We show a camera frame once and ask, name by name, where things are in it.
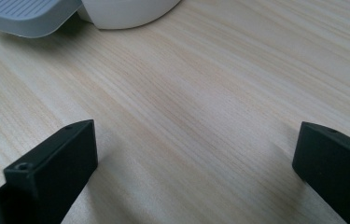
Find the wood grain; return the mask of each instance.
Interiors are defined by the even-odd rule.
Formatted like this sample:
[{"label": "wood grain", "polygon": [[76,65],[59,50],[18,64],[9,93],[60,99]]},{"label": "wood grain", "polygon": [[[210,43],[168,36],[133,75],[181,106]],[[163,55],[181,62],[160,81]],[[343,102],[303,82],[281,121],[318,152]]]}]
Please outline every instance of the wood grain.
[{"label": "wood grain", "polygon": [[99,31],[0,33],[2,170],[94,119],[63,223],[343,223],[291,168],[303,120],[350,135],[350,1],[184,0]]}]

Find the screw hole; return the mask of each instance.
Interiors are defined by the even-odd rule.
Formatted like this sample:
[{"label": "screw hole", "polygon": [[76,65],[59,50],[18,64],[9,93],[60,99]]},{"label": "screw hole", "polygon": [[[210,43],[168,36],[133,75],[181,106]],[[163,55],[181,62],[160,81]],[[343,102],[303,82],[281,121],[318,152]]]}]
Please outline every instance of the screw hole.
[{"label": "screw hole", "polygon": [[330,132],[330,133],[337,133],[338,131],[335,131],[335,130],[333,130],[333,129],[328,129],[328,131]]},{"label": "screw hole", "polygon": [[28,170],[28,169],[32,168],[32,166],[33,165],[31,163],[23,162],[23,163],[17,164],[15,166],[15,169],[17,169],[17,170]]}]

